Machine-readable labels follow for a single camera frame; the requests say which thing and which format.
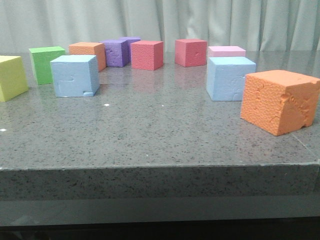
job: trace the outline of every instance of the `light blue cube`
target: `light blue cube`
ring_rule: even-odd
[[[244,56],[209,57],[206,91],[212,101],[242,101],[246,74],[256,64]]]
[[[93,97],[100,87],[96,55],[62,55],[50,64],[57,97]]]

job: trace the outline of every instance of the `curtain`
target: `curtain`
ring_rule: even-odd
[[[122,36],[247,51],[320,50],[320,0],[0,0],[0,52]]]

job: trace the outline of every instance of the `purple cube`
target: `purple cube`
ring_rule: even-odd
[[[108,67],[124,67],[129,63],[129,46],[127,40],[108,39],[104,44],[106,65]]]
[[[139,36],[123,36],[120,40],[127,40],[129,45],[129,62],[131,62],[131,44],[141,40]]]

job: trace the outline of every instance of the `granite countertop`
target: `granite countertop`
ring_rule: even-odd
[[[0,200],[282,196],[320,192],[320,106],[313,125],[282,136],[213,102],[207,66],[166,53],[155,71],[108,67],[94,97],[36,85],[0,102]],[[248,52],[257,72],[320,77],[320,52]]]

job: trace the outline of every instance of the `cube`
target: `cube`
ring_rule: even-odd
[[[93,97],[100,86],[96,55],[63,55],[51,68],[57,97]]]
[[[6,102],[27,90],[21,56],[0,56],[0,102]]]
[[[175,40],[175,63],[183,67],[195,67],[206,65],[207,44],[207,41],[201,39]]]
[[[120,40],[127,40],[129,46],[129,63],[131,62],[131,44],[141,40],[139,36],[123,36],[119,38]]]
[[[212,101],[241,101],[246,74],[255,71],[256,64],[243,56],[209,57],[206,91]]]
[[[164,42],[141,40],[131,43],[131,67],[156,70],[164,65]]]
[[[99,42],[77,42],[69,45],[70,55],[96,55],[98,69],[106,68],[105,45]]]
[[[129,63],[129,46],[127,40],[108,39],[104,44],[106,65],[108,67],[124,67]]]
[[[66,54],[60,46],[29,48],[33,75],[38,85],[52,84],[50,61]]]
[[[208,58],[211,57],[245,57],[246,50],[239,46],[209,46]]]
[[[312,125],[320,79],[285,70],[246,76],[241,118],[280,136]]]

